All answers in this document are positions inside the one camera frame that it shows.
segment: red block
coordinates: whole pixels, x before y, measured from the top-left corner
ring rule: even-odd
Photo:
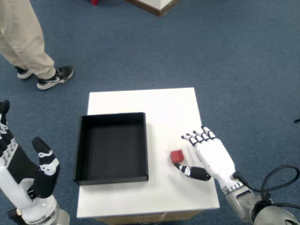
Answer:
[[[99,3],[99,0],[90,0],[92,5],[96,6]]]
[[[171,160],[172,160],[173,164],[174,163],[181,163],[183,161],[183,159],[184,159],[181,150],[171,151],[170,157],[171,157]]]

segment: black sneaker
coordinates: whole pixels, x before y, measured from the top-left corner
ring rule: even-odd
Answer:
[[[37,88],[40,90],[46,90],[59,83],[64,83],[73,76],[74,69],[72,67],[56,68],[56,73],[53,77],[47,80],[39,79]]]
[[[26,80],[28,79],[33,73],[28,70],[28,69],[22,69],[22,68],[19,68],[19,67],[15,67],[18,71],[18,78],[21,79],[21,80]]]

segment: open box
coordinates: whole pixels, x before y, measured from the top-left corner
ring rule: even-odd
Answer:
[[[143,112],[82,116],[74,181],[79,185],[148,180]]]

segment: black cable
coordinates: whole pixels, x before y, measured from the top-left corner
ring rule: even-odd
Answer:
[[[281,184],[281,185],[278,185],[278,186],[275,186],[275,187],[270,187],[270,188],[266,189],[265,187],[266,187],[266,185],[268,183],[268,180],[271,178],[271,176],[273,176],[279,170],[282,170],[282,169],[285,169],[285,168],[292,168],[292,169],[294,169],[297,172],[296,176],[292,180],[290,180],[289,182],[287,182],[285,184]],[[300,205],[289,204],[289,203],[271,203],[271,200],[270,200],[271,194],[269,193],[270,191],[274,191],[274,190],[277,190],[277,189],[285,188],[285,187],[293,184],[299,178],[299,176],[300,176],[300,169],[299,168],[297,168],[295,166],[292,166],[292,165],[281,165],[281,166],[275,168],[274,170],[272,170],[265,177],[265,179],[263,180],[262,188],[261,189],[256,189],[256,188],[250,187],[248,185],[248,182],[242,177],[242,175],[239,172],[235,172],[232,176],[234,178],[236,178],[236,179],[239,179],[249,189],[261,193],[262,201],[265,202],[265,203],[267,203],[268,205],[274,205],[274,206],[278,206],[278,207],[292,207],[292,208],[296,208],[296,209],[300,210]]]

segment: khaki trousers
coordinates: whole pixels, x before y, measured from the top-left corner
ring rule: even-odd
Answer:
[[[54,61],[45,53],[43,32],[29,0],[0,0],[0,53],[40,79],[54,76]]]

